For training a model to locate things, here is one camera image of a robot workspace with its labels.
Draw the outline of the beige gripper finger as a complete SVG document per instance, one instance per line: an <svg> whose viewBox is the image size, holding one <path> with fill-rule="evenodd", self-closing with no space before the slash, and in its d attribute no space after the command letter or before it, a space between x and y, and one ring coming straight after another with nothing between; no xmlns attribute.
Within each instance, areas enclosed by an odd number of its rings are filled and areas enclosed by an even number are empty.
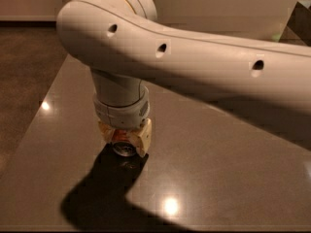
<svg viewBox="0 0 311 233"><path fill-rule="evenodd" d="M129 141L140 157L144 157L150 148L152 139L152 121L147 118L139 129L129 133Z"/></svg>
<svg viewBox="0 0 311 233"><path fill-rule="evenodd" d="M98 121L98 127L103 137L103 140L106 143L111 143L115 133L115 128L111 127L109 124L102 122L101 120Z"/></svg>

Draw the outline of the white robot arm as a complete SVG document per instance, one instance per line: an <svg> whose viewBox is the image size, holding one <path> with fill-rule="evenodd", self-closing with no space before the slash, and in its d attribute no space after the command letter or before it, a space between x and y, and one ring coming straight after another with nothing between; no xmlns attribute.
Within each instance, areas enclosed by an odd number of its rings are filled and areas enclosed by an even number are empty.
<svg viewBox="0 0 311 233"><path fill-rule="evenodd" d="M311 137L311 49L163 26L153 0L71 0L62 45L87 65L103 138L122 156L151 144L154 83L304 148Z"/></svg>

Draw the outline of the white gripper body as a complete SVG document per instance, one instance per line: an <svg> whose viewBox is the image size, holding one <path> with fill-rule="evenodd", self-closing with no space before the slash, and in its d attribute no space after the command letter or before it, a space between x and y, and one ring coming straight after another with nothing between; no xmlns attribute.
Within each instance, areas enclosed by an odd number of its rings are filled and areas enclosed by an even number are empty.
<svg viewBox="0 0 311 233"><path fill-rule="evenodd" d="M143 85L142 97L127 106L110 106L101 102L98 95L93 96L95 111L100 120L117 129L139 128L150 112L149 91Z"/></svg>

